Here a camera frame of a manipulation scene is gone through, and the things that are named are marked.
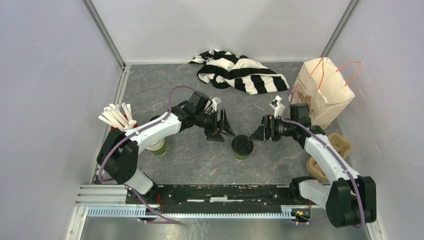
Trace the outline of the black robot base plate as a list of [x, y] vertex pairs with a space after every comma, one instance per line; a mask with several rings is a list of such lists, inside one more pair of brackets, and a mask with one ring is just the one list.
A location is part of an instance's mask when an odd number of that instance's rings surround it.
[[159, 206], [162, 214], [279, 213], [281, 207], [308, 209], [316, 204], [277, 184], [164, 184], [137, 197], [126, 188], [126, 204]]

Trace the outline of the green paper coffee cup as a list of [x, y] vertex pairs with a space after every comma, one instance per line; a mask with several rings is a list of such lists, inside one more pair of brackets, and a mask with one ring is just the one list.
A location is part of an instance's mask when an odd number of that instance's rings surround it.
[[237, 160], [245, 160], [246, 158], [248, 158], [251, 155], [251, 152], [250, 153], [234, 152], [233, 155]]

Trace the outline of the black plastic cup lid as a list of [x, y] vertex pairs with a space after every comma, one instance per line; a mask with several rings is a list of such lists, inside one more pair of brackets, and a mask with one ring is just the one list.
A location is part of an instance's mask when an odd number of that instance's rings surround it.
[[241, 154], [252, 153], [254, 150], [254, 143], [246, 135], [237, 135], [231, 141], [231, 148], [233, 152]]

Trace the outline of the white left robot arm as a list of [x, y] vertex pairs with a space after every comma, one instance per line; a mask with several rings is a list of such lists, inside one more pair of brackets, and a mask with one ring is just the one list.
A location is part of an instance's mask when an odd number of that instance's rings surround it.
[[163, 115], [129, 130], [112, 129], [97, 156], [99, 173], [106, 172], [119, 185], [138, 192], [145, 204], [157, 198], [155, 183], [138, 169], [139, 154], [166, 137], [193, 126], [203, 129], [208, 141], [225, 142], [223, 136], [235, 137], [225, 109], [217, 111], [219, 98], [209, 98], [195, 91], [189, 98], [173, 106]]

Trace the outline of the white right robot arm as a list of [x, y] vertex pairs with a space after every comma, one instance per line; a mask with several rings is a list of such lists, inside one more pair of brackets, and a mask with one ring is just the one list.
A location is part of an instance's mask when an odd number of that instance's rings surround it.
[[361, 176], [331, 145], [318, 125], [312, 125], [309, 106], [295, 103], [289, 106], [288, 118], [264, 115], [251, 140], [278, 141], [291, 137], [318, 163], [330, 186], [310, 177], [292, 179], [289, 199], [295, 204], [310, 200], [325, 210], [336, 227], [364, 227], [377, 219], [376, 183], [370, 176]]

